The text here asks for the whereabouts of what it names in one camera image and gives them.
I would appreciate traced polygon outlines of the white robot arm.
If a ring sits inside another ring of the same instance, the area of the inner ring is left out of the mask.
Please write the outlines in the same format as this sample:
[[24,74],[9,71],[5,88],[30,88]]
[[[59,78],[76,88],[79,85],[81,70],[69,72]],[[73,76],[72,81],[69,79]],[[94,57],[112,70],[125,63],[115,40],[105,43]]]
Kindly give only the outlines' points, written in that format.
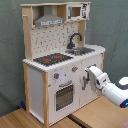
[[108,74],[96,66],[90,66],[85,71],[89,74],[93,90],[97,89],[109,101],[120,108],[128,107],[128,77],[123,77],[117,84],[114,84],[110,81]]

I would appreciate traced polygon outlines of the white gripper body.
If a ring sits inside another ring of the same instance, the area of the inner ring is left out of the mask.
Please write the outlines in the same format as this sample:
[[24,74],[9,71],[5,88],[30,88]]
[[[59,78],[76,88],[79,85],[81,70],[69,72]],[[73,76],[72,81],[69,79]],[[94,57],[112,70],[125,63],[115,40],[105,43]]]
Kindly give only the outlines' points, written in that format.
[[89,66],[85,69],[85,71],[89,74],[89,80],[93,90],[101,90],[107,83],[110,82],[108,74],[96,66]]

